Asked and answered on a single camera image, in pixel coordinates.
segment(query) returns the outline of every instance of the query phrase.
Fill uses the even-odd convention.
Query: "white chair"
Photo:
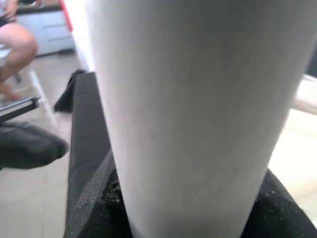
[[[9,54],[10,51],[10,48],[6,47],[3,44],[0,44],[0,67],[4,65],[5,57]],[[26,85],[25,87],[16,90],[16,92],[21,93],[23,91],[29,91],[31,89],[31,91],[34,93],[34,95],[31,96],[40,98],[39,110],[41,110],[41,112],[47,116],[51,127],[57,127],[57,121],[53,114],[52,108],[48,103],[45,92],[32,66],[28,65],[27,67],[25,67],[23,70],[21,70],[15,75],[15,78],[18,81],[18,83],[22,80],[24,85]]]

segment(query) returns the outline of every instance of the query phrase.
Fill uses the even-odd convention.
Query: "tiled floor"
[[[76,56],[36,58],[33,67],[53,105],[78,68]],[[57,128],[38,111],[16,120],[30,121],[70,142],[71,114],[55,114]],[[65,226],[69,153],[52,164],[32,170],[0,171],[1,238],[61,238]]]

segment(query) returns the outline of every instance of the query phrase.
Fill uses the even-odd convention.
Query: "kitchen cabinet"
[[[17,22],[32,32],[37,39],[38,55],[75,48],[72,34],[68,31],[63,12],[60,10],[18,15]]]

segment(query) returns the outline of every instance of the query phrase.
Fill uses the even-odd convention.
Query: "white cylinder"
[[[317,31],[316,0],[88,0],[134,238],[238,238]]]

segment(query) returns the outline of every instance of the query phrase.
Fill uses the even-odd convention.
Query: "person's leg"
[[[35,58],[37,43],[34,36],[23,26],[9,23],[0,28],[0,44],[12,48],[0,70],[0,92],[4,93],[10,100],[16,101],[21,97],[15,94],[5,81]]]

